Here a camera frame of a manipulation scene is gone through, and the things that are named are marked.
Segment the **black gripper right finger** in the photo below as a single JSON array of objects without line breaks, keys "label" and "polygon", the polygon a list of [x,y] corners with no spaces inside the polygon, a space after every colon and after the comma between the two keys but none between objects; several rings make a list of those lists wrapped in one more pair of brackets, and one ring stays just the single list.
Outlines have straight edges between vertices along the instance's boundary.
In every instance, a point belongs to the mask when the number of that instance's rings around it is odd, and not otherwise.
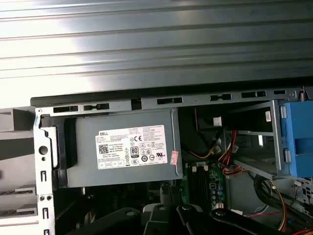
[{"label": "black gripper right finger", "polygon": [[263,225],[226,209],[214,209],[210,214],[195,207],[177,207],[183,226],[190,235],[283,235],[282,231]]}]

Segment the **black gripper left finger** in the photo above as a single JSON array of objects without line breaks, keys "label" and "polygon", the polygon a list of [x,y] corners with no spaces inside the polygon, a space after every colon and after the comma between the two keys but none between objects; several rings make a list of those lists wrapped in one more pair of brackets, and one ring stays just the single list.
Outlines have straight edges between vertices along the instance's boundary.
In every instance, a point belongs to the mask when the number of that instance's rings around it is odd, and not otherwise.
[{"label": "black gripper left finger", "polygon": [[155,205],[143,212],[123,208],[95,222],[73,231],[74,235],[168,235],[170,233],[169,207]]}]

